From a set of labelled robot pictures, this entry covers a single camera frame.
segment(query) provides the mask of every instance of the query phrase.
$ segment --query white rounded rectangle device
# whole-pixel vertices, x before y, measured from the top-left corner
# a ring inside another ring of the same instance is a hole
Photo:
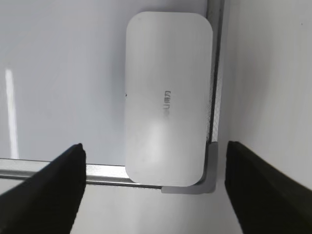
[[[126,171],[187,187],[203,175],[213,32],[192,13],[143,12],[127,28]]]

